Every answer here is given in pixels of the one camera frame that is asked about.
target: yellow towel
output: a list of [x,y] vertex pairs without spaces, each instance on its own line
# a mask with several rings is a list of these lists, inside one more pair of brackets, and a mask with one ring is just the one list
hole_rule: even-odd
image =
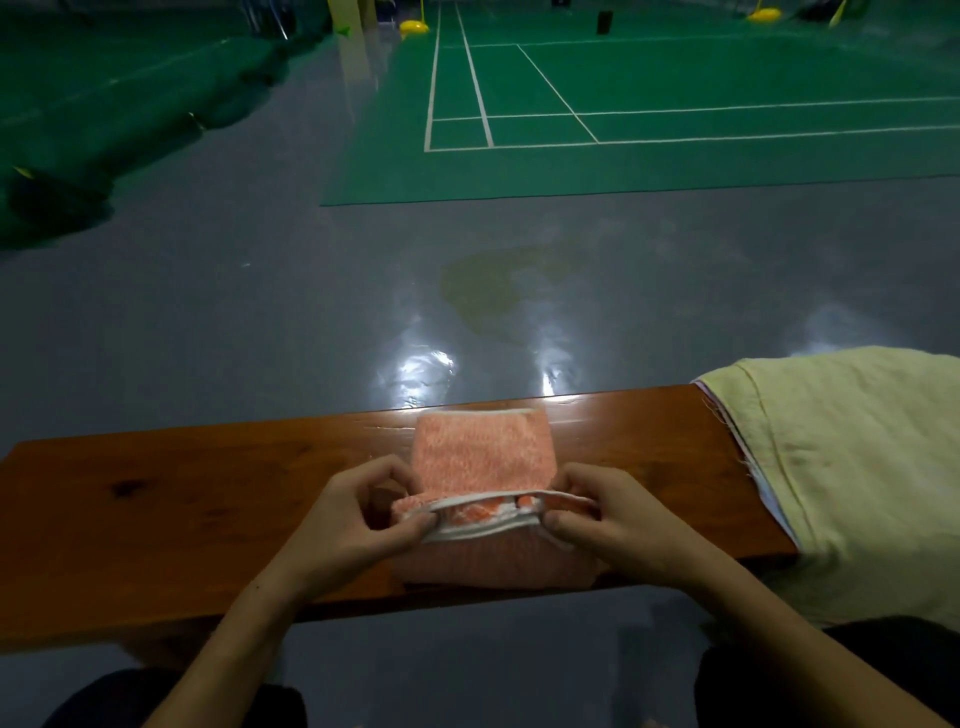
[[801,544],[768,584],[816,623],[960,629],[960,359],[866,347],[701,377]]

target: left hand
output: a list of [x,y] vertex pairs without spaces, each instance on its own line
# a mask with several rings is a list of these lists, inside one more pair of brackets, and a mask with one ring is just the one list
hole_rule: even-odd
[[371,460],[330,478],[300,527],[261,577],[279,580],[290,598],[306,603],[347,584],[361,571],[416,546],[437,522],[436,514],[417,514],[389,523],[390,505],[404,493],[420,490],[409,465],[396,455]]

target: wet spot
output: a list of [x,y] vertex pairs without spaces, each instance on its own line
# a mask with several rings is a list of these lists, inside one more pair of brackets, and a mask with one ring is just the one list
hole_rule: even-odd
[[550,298],[586,263],[576,243],[484,251],[445,265],[440,295],[476,334],[510,340],[503,320],[524,301]]

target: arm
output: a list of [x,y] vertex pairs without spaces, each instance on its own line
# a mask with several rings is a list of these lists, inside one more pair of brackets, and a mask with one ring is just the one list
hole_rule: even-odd
[[593,521],[551,511],[543,517],[551,533],[637,581],[690,594],[779,677],[811,724],[948,728],[919,700],[812,627],[627,473],[569,464],[553,487],[596,498],[602,516]]
[[404,491],[415,488],[413,472],[395,456],[330,478],[303,523],[237,597],[145,728],[239,726],[298,609],[420,542],[436,516],[421,514],[384,530],[368,526],[377,516],[385,522],[400,495],[376,489],[388,479]]

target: hand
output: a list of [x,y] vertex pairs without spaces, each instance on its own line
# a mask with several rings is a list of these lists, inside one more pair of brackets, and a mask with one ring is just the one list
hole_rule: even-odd
[[637,581],[690,590],[709,570],[705,562],[730,558],[623,471],[567,463],[550,487],[596,499],[601,520],[547,511],[544,527]]
[[[390,489],[388,480],[402,491]],[[261,577],[279,580],[290,598],[306,603],[412,548],[436,524],[436,514],[417,514],[382,530],[371,524],[386,526],[393,501],[419,489],[410,466],[396,455],[337,473]]]

